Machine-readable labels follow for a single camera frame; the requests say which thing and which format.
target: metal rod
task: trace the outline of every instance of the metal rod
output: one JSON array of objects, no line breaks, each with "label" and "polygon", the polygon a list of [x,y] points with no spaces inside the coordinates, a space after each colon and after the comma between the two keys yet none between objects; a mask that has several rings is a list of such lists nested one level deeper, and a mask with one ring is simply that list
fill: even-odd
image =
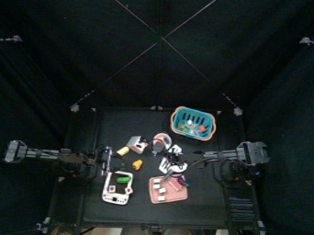
[{"label": "metal rod", "polygon": [[218,90],[220,92],[220,94],[230,101],[230,103],[234,105],[234,107],[238,107],[238,105],[231,101],[228,96],[214,86],[214,83],[212,83],[211,79],[202,73],[202,71],[191,63],[191,61],[184,57],[184,55],[179,52],[179,50],[171,45],[171,43],[164,38],[162,38],[162,39],[168,44],[168,46],[172,48],[172,50],[179,54],[179,56],[183,58],[183,60],[190,64],[190,66],[194,68],[194,70],[198,72],[198,74],[202,76],[202,78],[208,82],[208,84],[215,88],[215,90]]},{"label": "metal rod", "polygon": [[[138,55],[138,56],[122,67],[122,69],[118,70],[118,71],[104,80],[104,82],[103,82],[102,85],[104,85],[104,84],[114,78],[114,76],[118,75],[118,74],[130,66],[130,64],[134,63],[134,62],[143,56],[143,54],[144,54],[147,51],[150,51],[155,46],[156,46],[156,43],[152,44],[152,45],[140,53],[140,55]],[[77,104],[96,91],[96,89],[95,89],[95,90],[91,90],[91,91],[83,96],[83,98],[77,100],[77,102],[76,102],[73,105],[77,105]]]},{"label": "metal rod", "polygon": [[144,23],[144,21],[135,15],[135,13],[128,9],[128,7],[126,7],[119,0],[115,0],[115,2],[126,9],[126,11],[151,29],[152,32],[155,32],[155,30],[148,26],[147,23]]},{"label": "metal rod", "polygon": [[163,38],[166,39],[215,1],[211,1]]},{"label": "metal rod", "polygon": [[111,171],[112,147],[107,147],[107,150],[108,150],[108,161],[107,161],[106,173]]}]

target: plastic toy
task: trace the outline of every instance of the plastic toy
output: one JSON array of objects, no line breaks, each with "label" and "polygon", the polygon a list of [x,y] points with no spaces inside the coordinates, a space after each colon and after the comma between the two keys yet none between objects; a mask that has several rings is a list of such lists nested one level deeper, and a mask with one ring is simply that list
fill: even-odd
[{"label": "plastic toy", "polygon": [[216,132],[215,117],[206,112],[179,106],[172,112],[171,128],[172,132],[179,135],[207,141]]},{"label": "plastic toy", "polygon": [[172,139],[167,133],[162,132],[156,134],[156,136],[154,137],[154,144],[156,144],[158,141],[160,141],[164,144],[166,149],[168,149],[172,145]]},{"label": "plastic toy", "polygon": [[178,180],[175,178],[171,178],[170,185],[175,189],[175,191],[180,191],[183,186],[179,184]]},{"label": "plastic toy", "polygon": [[130,180],[131,180],[131,177],[119,177],[118,179],[116,179],[116,182],[119,183],[119,184],[127,184],[128,182],[130,182]]},{"label": "plastic toy", "polygon": [[142,160],[138,160],[132,163],[132,168],[135,171],[139,171],[142,169]]},{"label": "plastic toy", "polygon": [[126,155],[128,152],[130,152],[130,148],[128,148],[128,147],[124,147],[124,148],[122,148],[116,153],[123,156],[123,155]]},{"label": "plastic toy", "polygon": [[132,136],[127,143],[127,147],[135,152],[138,152],[139,154],[142,154],[146,146],[147,146],[147,143],[142,141],[142,136]]},{"label": "plastic toy", "polygon": [[160,182],[163,182],[163,176],[150,178],[148,182],[148,188],[150,188],[150,196],[151,196],[151,202],[154,204],[159,203],[170,203],[174,201],[180,201],[187,199],[187,188],[178,184],[178,187],[180,187],[180,190],[175,190],[168,184],[168,182],[163,182],[162,185],[156,186],[158,179]]},{"label": "plastic toy", "polygon": [[204,131],[206,131],[204,125],[200,125],[200,126],[199,126],[199,131],[200,131],[200,132],[204,132]]},{"label": "plastic toy", "polygon": [[[116,185],[112,185],[112,175],[114,174],[118,174],[118,175],[124,175],[126,177],[123,178],[130,178],[130,181],[127,182],[127,187],[124,189],[124,193],[119,193],[116,192]],[[106,179],[106,183],[104,183],[104,186],[103,186],[103,194],[102,194],[102,198],[106,202],[108,203],[114,203],[116,205],[124,205],[128,201],[128,196],[130,194],[132,193],[132,173],[126,173],[126,172],[108,172],[108,175],[107,175],[107,179]]]}]

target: white object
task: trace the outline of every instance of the white object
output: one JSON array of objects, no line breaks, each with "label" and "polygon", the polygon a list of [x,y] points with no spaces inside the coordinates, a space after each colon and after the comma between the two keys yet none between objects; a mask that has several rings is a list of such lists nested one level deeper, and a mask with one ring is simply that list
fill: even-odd
[{"label": "white object", "polygon": [[176,144],[174,144],[172,147],[170,148],[170,152],[180,154],[182,148]]},{"label": "white object", "polygon": [[168,159],[163,158],[158,169],[163,173],[167,173],[170,170],[174,170],[176,173],[182,173],[187,169],[187,164],[183,163],[180,166],[179,165],[172,165],[170,163]]},{"label": "white object", "polygon": [[[127,188],[126,188],[126,189],[128,189],[128,188],[131,189],[131,186],[132,186],[132,173],[126,173],[126,172],[119,172],[119,171],[115,172],[115,173],[123,174],[123,175],[126,175],[131,178],[131,180],[127,183]],[[108,203],[114,203],[116,205],[124,205],[128,201],[128,196],[132,193],[132,190],[131,191],[126,190],[127,192],[124,194],[118,194],[115,192],[110,192],[111,178],[112,178],[112,173],[108,172],[107,179],[106,179],[104,186],[103,186],[102,198]]]},{"label": "white object", "polygon": [[77,104],[75,104],[69,107],[69,109],[71,109],[72,112],[76,113],[80,110],[80,106]]},{"label": "white object", "polygon": [[314,44],[314,41],[313,41],[310,38],[302,38],[301,41],[299,41],[299,43],[306,43],[307,46],[310,46],[310,43]]},{"label": "white object", "polygon": [[154,185],[154,189],[159,189],[160,188],[160,185]]},{"label": "white object", "polygon": [[142,142],[142,136],[132,136],[128,140],[127,147],[139,154],[142,154],[146,146],[146,142]]},{"label": "white object", "polygon": [[51,217],[45,217],[43,224],[49,224],[51,223]]},{"label": "white object", "polygon": [[166,200],[166,197],[164,196],[159,196],[158,197],[158,201],[164,201]]},{"label": "white object", "polygon": [[154,184],[159,184],[162,182],[162,179],[154,179]]},{"label": "white object", "polygon": [[243,110],[242,110],[239,107],[236,107],[236,108],[234,109],[232,113],[234,113],[236,116],[242,116]]},{"label": "white object", "polygon": [[163,187],[163,188],[159,188],[159,193],[160,193],[160,194],[166,193],[166,191],[167,191],[167,190],[166,190],[164,187]]},{"label": "white object", "polygon": [[216,235],[228,235],[228,231],[226,229],[218,229],[216,230]]}]

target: black fabric wall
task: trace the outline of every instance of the black fabric wall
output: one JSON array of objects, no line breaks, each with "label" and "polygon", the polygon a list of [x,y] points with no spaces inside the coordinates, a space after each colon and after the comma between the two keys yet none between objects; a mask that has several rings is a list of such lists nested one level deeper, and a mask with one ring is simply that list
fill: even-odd
[{"label": "black fabric wall", "polygon": [[[0,38],[20,35],[23,42],[0,41],[0,151],[11,140],[61,148],[76,102],[218,109],[236,104],[246,111],[248,140],[265,141],[274,154],[262,185],[266,221],[310,231],[313,214],[299,215],[313,192],[313,57],[311,47],[298,42],[313,35],[313,9],[311,0],[1,1]],[[24,179],[29,169],[19,176],[25,184],[43,175]],[[1,185],[11,185],[12,171],[1,169]],[[1,191],[1,212],[21,201],[17,182]],[[9,209],[0,228],[37,222],[13,223],[13,211],[28,215],[24,203]],[[43,216],[45,209],[37,208]]]},{"label": "black fabric wall", "polygon": [[277,232],[314,231],[314,47],[305,46],[247,109],[247,137],[269,145],[262,183],[265,222]]}]

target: black table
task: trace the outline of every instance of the black table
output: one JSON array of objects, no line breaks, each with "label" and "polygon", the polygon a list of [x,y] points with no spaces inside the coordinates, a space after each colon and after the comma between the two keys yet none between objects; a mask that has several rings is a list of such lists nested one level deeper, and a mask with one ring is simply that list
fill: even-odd
[{"label": "black table", "polygon": [[[112,109],[103,108],[93,112],[91,109],[77,113],[71,121],[67,132],[67,147],[77,151],[93,149],[100,144],[111,146],[115,151],[127,145],[132,136],[143,136],[147,140],[166,131],[172,144],[188,154],[194,151],[234,150],[246,140],[242,117],[232,110],[203,110],[216,118],[216,133],[208,141],[194,140],[171,131],[171,110]],[[158,169],[162,156],[154,156],[148,148],[143,154],[134,151],[124,157],[127,172],[134,173],[132,190],[124,206],[110,204],[102,200],[106,176],[93,167],[92,180],[88,184],[73,183],[72,179],[57,183],[53,201],[57,206],[52,209],[55,221],[76,224],[77,227],[179,227],[190,229],[226,229],[230,226],[228,209],[226,207],[226,192],[214,177],[211,163],[203,169],[187,171],[190,183],[187,200],[152,204],[148,193],[148,180],[162,176]],[[142,159],[139,171],[131,167],[132,162]]]}]

